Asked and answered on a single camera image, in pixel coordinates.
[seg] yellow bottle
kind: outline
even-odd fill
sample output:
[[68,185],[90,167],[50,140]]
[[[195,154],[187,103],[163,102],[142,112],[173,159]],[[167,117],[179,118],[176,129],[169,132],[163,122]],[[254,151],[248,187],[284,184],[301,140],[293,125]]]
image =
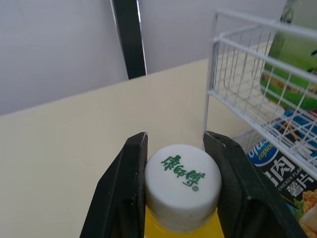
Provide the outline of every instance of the yellow bottle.
[[221,175],[190,145],[160,149],[145,168],[146,238],[223,238],[216,206]]

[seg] bottle cap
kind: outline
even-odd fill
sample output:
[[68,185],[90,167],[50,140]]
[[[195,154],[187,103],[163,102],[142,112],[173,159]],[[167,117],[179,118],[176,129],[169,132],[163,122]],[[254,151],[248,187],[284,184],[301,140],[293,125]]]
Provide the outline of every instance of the bottle cap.
[[189,232],[214,214],[221,189],[216,162],[191,145],[170,145],[145,167],[146,203],[166,229]]

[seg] tabletop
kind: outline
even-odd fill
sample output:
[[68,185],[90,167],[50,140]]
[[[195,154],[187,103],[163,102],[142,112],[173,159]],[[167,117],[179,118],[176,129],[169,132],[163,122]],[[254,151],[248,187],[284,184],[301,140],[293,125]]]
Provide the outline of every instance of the tabletop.
[[[200,60],[0,117],[0,237],[77,238],[97,182],[125,140],[148,156],[202,145],[208,61]],[[208,130],[250,127],[214,97]]]

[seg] snack package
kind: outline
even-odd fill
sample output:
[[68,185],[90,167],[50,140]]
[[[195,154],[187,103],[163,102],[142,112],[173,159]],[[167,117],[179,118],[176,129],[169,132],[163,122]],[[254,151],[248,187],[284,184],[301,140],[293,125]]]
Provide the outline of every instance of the snack package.
[[[293,112],[290,110],[285,112],[287,116],[292,114]],[[293,120],[301,125],[307,124],[303,116],[295,116]],[[284,123],[281,121],[275,126],[280,133],[283,133],[284,129],[279,125]],[[304,135],[294,131],[286,137],[296,143]],[[307,148],[301,152],[303,156],[305,154],[317,155],[317,151],[314,150],[315,145],[312,143],[315,142],[307,143]],[[247,153],[247,157],[272,181],[307,236],[317,238],[317,181],[285,157],[266,139]]]

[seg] black pole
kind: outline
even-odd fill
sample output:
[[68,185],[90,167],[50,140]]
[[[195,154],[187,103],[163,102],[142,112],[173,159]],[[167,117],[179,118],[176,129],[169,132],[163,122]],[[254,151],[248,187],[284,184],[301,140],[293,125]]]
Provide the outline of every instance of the black pole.
[[129,79],[146,75],[137,0],[112,0]]

